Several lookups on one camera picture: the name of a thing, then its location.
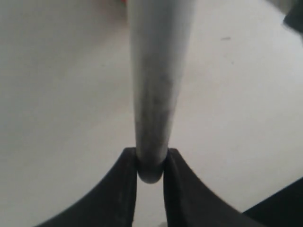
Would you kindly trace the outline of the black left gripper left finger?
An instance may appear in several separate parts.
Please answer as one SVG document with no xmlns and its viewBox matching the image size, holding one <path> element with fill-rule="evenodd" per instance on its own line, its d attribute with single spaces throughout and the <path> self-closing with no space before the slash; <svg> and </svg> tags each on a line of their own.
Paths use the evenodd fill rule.
<svg viewBox="0 0 303 227">
<path fill-rule="evenodd" d="M 42 227 L 130 227 L 137 191 L 136 153 L 125 148 L 106 176 L 82 199 Z"/>
</svg>

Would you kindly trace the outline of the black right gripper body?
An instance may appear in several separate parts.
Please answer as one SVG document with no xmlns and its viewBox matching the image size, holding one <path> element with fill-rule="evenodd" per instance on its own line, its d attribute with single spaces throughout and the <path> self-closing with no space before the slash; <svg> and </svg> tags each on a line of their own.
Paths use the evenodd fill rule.
<svg viewBox="0 0 303 227">
<path fill-rule="evenodd" d="M 303 1 L 294 0 L 289 12 L 286 14 L 283 23 L 294 30 L 301 37 L 303 36 Z"/>
</svg>

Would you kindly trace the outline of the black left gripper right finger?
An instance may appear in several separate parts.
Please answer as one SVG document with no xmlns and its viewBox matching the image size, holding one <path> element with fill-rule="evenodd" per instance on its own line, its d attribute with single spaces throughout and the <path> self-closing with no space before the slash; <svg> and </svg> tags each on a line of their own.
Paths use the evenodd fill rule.
<svg viewBox="0 0 303 227">
<path fill-rule="evenodd" d="M 168 150 L 163 194 L 169 227 L 260 227 L 213 193 L 191 170 L 179 151 Z"/>
</svg>

